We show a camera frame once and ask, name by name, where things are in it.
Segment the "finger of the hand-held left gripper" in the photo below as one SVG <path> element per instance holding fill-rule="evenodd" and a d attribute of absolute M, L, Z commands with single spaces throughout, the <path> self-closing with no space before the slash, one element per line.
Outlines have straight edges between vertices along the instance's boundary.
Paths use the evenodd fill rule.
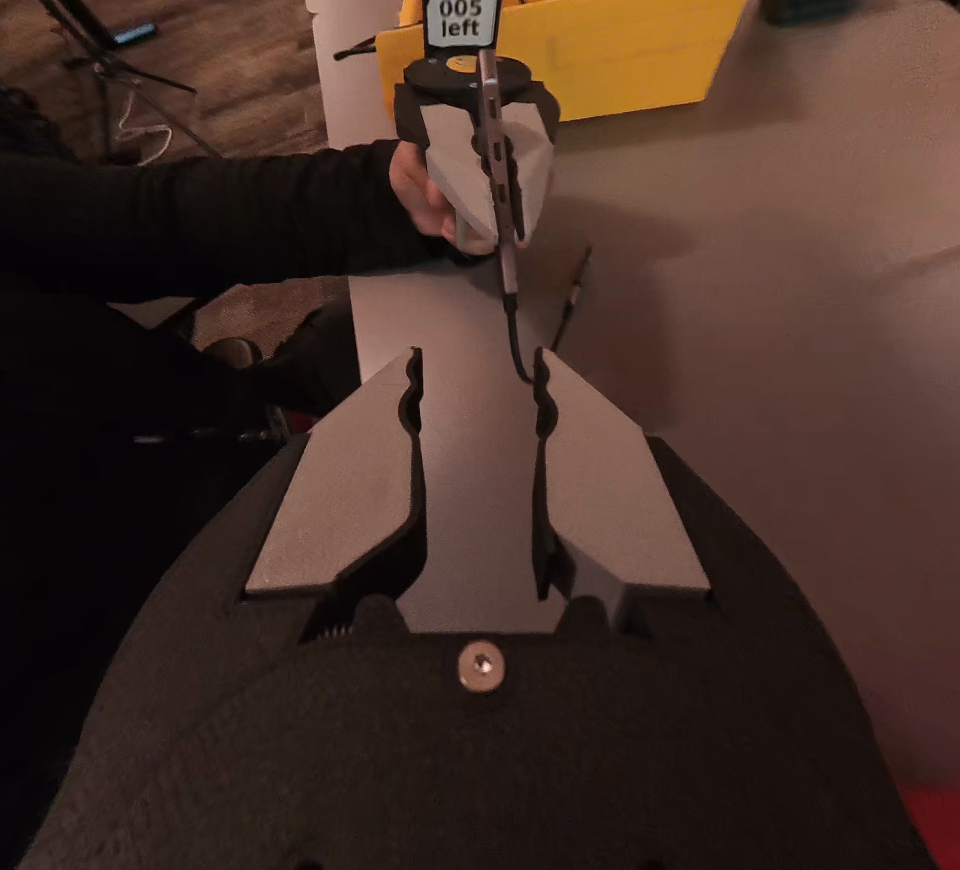
<path fill-rule="evenodd" d="M 492 255 L 498 244 L 490 178 L 474 149 L 474 121 L 467 110 L 425 107 L 427 172 L 455 214 L 454 244 L 466 255 Z"/>
<path fill-rule="evenodd" d="M 532 242 L 552 180 L 554 143 L 540 109 L 533 103 L 510 103 L 503 109 L 505 135 L 510 141 L 518 191 L 516 239 Z"/>

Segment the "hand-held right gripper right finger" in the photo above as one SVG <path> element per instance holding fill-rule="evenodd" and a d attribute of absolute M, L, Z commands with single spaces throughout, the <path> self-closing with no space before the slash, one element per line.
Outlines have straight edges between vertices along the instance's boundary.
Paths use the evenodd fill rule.
<path fill-rule="evenodd" d="M 705 599 L 709 578 L 642 429 L 551 350 L 534 355 L 540 601 Z"/>

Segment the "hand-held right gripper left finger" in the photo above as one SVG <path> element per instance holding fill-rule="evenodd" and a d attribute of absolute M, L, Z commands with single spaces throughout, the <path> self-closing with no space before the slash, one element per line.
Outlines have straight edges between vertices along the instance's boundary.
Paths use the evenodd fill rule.
<path fill-rule="evenodd" d="M 423 353 L 407 348 L 310 431 L 245 591 L 398 600 L 427 559 Z"/>

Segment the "grey usb hub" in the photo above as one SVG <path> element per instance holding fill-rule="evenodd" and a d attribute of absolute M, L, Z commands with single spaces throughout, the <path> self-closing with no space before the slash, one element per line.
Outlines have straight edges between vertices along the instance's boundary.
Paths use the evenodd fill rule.
<path fill-rule="evenodd" d="M 503 128 L 498 58 L 492 48 L 477 54 L 479 154 L 486 163 L 496 230 L 496 253 L 505 312 L 519 308 L 518 250 L 526 243 L 522 197 L 513 146 Z"/>

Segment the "yellow plastic bin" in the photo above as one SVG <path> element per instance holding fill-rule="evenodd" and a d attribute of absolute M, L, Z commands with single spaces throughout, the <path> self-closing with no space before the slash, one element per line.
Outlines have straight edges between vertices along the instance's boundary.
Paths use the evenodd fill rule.
<path fill-rule="evenodd" d="M 693 105 L 706 97 L 748 0 L 503 0 L 496 55 L 504 104 L 559 123 Z M 383 102 L 421 58 L 420 0 L 376 36 Z"/>

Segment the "red plastic bin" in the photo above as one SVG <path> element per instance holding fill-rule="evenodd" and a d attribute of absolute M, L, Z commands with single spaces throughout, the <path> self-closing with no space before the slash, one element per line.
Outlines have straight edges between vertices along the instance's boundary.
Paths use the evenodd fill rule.
<path fill-rule="evenodd" d="M 959 868 L 959 785 L 902 783 L 904 805 L 941 869 Z"/>

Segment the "person's left hand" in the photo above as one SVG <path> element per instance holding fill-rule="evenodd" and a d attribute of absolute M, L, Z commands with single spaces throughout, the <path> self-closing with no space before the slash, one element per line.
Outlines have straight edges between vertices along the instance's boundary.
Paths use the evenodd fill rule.
<path fill-rule="evenodd" d="M 426 155 L 411 142 L 400 141 L 391 156 L 389 183 L 399 210 L 390 221 L 395 234 L 416 234 L 457 247 L 457 216 L 426 168 Z"/>

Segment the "black tripod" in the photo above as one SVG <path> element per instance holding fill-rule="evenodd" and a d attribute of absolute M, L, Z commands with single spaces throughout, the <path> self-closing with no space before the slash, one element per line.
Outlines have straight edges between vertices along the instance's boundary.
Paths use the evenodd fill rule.
<path fill-rule="evenodd" d="M 146 166 L 158 162 L 183 136 L 203 154 L 220 157 L 198 132 L 146 90 L 153 84 L 196 98 L 196 87 L 133 65 L 129 52 L 162 37 L 155 21 L 110 28 L 86 0 L 35 0 L 75 45 L 62 61 L 71 74 L 89 72 L 100 110 L 102 160 Z"/>

